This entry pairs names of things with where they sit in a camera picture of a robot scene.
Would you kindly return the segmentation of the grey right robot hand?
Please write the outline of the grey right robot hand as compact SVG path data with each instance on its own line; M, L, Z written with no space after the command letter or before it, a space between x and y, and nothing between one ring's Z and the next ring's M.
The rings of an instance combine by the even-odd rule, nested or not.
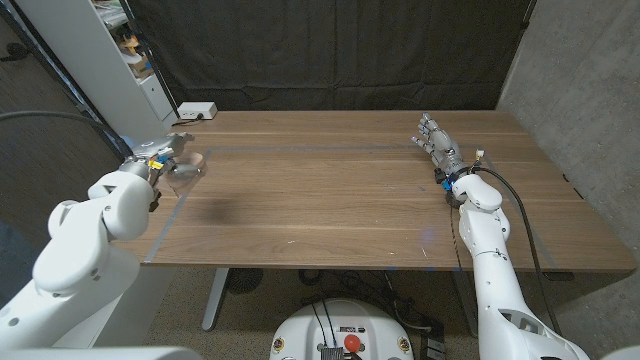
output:
M469 171L457 142L427 112L422 114L418 130L421 138L414 136L412 141L431 157L436 167L436 183L451 191L454 183Z

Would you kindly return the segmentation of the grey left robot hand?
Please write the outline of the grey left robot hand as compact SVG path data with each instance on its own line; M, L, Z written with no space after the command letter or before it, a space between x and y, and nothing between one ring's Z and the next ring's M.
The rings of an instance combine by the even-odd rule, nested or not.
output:
M196 165L180 163L177 158L183 154L186 144L194 139L187 132L169 133L137 145L132 149L133 155L127 157L118 170L137 175L151 186L155 186L165 174L178 180L192 179L200 169Z

